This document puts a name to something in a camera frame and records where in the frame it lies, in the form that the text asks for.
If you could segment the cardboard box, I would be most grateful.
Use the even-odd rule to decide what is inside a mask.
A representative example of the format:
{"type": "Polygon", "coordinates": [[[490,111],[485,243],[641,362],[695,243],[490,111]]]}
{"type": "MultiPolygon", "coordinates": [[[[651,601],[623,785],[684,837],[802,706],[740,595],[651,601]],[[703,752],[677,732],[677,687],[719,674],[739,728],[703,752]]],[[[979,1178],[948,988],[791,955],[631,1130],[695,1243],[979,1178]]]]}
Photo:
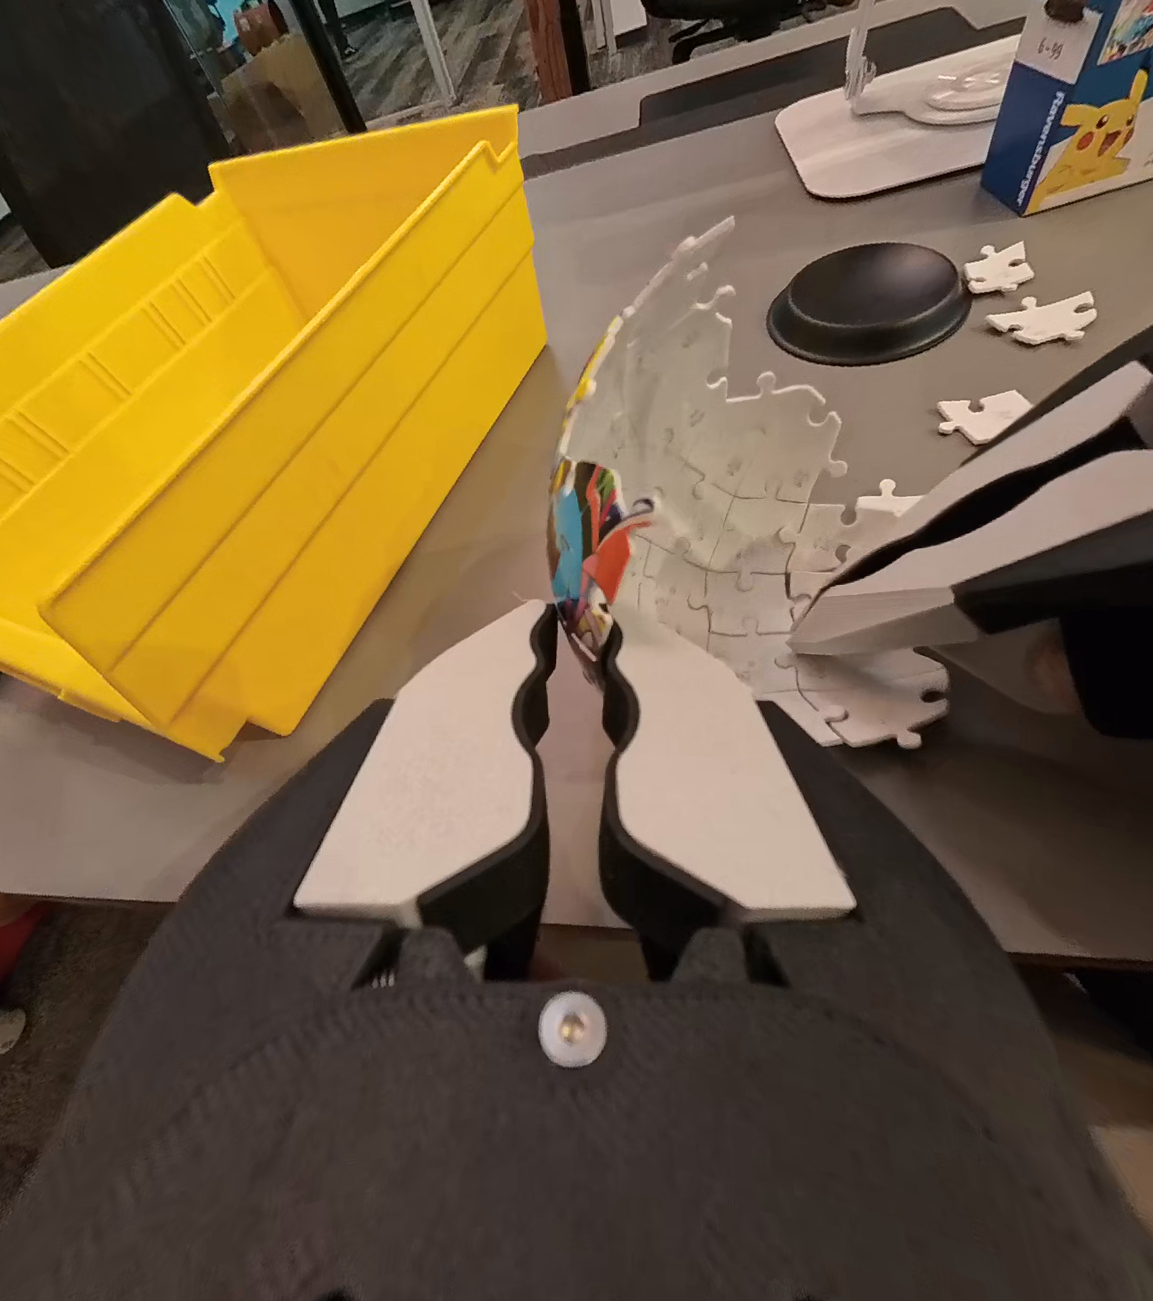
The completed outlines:
{"type": "Polygon", "coordinates": [[[280,36],[228,73],[222,99],[234,137],[252,156],[348,135],[301,34],[280,36]]]}

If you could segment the yellow plastic bin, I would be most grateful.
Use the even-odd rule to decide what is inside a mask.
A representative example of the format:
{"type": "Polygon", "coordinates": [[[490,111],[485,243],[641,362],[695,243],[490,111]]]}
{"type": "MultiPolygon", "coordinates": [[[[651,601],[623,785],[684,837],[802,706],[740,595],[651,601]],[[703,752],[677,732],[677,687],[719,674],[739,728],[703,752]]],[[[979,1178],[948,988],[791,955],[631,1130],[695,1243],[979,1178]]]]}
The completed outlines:
{"type": "Polygon", "coordinates": [[[0,319],[0,674],[291,735],[547,347],[519,108],[210,167],[0,319]]]}

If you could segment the black round ball stand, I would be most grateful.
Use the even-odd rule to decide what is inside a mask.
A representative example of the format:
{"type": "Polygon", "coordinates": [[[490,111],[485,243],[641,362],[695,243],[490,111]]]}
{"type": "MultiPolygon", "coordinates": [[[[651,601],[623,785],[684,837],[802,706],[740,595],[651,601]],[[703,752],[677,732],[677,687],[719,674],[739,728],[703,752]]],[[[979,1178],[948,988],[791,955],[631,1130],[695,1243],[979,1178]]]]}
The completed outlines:
{"type": "Polygon", "coordinates": [[[783,351],[821,367],[884,367],[957,335],[972,296],[939,252],[866,243],[802,267],[773,299],[765,332],[783,351]]]}

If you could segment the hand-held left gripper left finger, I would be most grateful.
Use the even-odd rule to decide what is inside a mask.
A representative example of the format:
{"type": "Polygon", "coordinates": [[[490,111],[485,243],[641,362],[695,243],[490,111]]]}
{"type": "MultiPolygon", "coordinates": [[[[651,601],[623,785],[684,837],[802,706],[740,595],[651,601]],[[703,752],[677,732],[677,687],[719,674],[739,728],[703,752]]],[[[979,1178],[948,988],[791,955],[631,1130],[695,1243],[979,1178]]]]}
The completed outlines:
{"type": "Polygon", "coordinates": [[[485,979],[524,979],[551,884],[537,742],[556,615],[526,601],[384,706],[292,906],[311,919],[436,926],[485,979]]]}

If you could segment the white desk stand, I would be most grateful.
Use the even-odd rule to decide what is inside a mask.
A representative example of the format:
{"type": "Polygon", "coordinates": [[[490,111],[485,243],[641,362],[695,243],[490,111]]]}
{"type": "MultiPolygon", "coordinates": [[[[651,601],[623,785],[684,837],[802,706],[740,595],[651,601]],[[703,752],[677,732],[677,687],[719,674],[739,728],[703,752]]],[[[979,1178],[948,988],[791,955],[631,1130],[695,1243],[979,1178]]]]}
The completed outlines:
{"type": "Polygon", "coordinates": [[[858,6],[846,86],[802,99],[775,129],[808,195],[851,200],[986,164],[1017,36],[877,73],[866,54],[874,3],[858,6]]]}

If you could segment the white jigsaw piece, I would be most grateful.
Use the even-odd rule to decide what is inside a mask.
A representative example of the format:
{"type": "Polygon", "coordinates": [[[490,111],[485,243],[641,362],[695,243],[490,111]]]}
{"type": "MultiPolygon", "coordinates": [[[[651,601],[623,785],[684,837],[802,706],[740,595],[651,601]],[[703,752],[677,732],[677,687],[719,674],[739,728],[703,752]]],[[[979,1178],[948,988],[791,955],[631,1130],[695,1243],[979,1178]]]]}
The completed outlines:
{"type": "Polygon", "coordinates": [[[935,403],[938,432],[941,436],[958,433],[971,445],[986,445],[1031,409],[1034,403],[1015,390],[979,399],[939,399],[935,403]]]}
{"type": "Polygon", "coordinates": [[[1024,241],[1004,250],[981,248],[979,256],[963,265],[964,287],[976,298],[1010,296],[1034,276],[1024,241]]]}
{"type": "Polygon", "coordinates": [[[1020,309],[987,314],[984,325],[993,335],[1008,336],[1024,347],[1042,347],[1082,341],[1097,319],[1095,298],[1084,290],[1051,303],[1024,298],[1020,309]]]}

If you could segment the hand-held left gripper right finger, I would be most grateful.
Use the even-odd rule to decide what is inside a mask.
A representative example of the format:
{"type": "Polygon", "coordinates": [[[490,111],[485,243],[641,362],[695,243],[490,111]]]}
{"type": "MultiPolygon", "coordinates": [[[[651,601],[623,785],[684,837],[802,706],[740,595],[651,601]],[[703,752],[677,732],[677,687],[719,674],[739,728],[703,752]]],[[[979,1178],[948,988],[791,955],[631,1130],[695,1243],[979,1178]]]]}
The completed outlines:
{"type": "Polygon", "coordinates": [[[701,932],[822,923],[858,902],[758,698],[657,622],[617,622],[600,655],[599,879],[665,981],[701,932]]]}

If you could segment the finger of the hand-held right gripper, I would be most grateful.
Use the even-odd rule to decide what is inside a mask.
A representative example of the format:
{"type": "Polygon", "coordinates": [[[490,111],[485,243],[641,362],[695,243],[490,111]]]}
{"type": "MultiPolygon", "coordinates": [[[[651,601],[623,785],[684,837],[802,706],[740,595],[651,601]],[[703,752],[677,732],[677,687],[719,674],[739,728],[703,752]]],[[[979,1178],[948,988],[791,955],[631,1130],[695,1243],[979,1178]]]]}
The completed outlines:
{"type": "Polygon", "coordinates": [[[829,582],[794,651],[939,649],[1068,614],[1153,608],[1153,448],[1073,448],[954,495],[961,477],[829,582]]]}
{"type": "Polygon", "coordinates": [[[1153,371],[1037,407],[935,485],[839,583],[971,583],[1153,522],[1153,371]]]}

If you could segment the black office chair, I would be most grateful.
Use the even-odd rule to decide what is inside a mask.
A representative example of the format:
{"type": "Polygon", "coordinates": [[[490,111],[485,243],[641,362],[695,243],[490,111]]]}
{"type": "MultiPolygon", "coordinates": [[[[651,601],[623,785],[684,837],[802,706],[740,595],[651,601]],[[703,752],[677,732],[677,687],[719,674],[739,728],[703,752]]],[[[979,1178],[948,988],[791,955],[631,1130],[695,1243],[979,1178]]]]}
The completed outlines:
{"type": "Polygon", "coordinates": [[[669,62],[684,65],[715,42],[755,42],[791,19],[805,19],[809,3],[643,3],[651,19],[683,23],[669,34],[669,62]]]}

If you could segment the partly built puzzle ball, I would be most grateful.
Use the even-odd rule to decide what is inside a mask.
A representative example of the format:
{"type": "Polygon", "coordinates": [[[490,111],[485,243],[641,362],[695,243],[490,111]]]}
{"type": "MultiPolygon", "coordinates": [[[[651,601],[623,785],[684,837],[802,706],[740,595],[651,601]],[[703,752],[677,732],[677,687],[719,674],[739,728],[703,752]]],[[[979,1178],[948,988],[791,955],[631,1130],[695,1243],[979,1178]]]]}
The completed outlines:
{"type": "Polygon", "coordinates": [[[553,606],[603,687],[628,615],[709,652],[817,742],[913,752],[948,712],[948,669],[915,651],[813,662],[791,639],[829,579],[884,541],[916,497],[813,504],[841,418],[809,385],[728,385],[735,294],[713,267],[727,218],[671,252],[607,325],[575,381],[551,479],[553,606]]]}

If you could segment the blue puzzle box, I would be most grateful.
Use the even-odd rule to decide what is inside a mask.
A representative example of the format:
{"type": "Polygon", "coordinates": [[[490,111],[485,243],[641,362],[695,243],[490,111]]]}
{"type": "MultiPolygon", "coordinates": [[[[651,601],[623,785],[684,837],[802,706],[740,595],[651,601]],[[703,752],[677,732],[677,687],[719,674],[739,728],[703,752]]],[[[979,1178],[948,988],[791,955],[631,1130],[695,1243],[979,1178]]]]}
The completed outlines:
{"type": "Polygon", "coordinates": [[[1034,3],[981,189],[1017,215],[1153,181],[1153,3],[1034,3]]]}

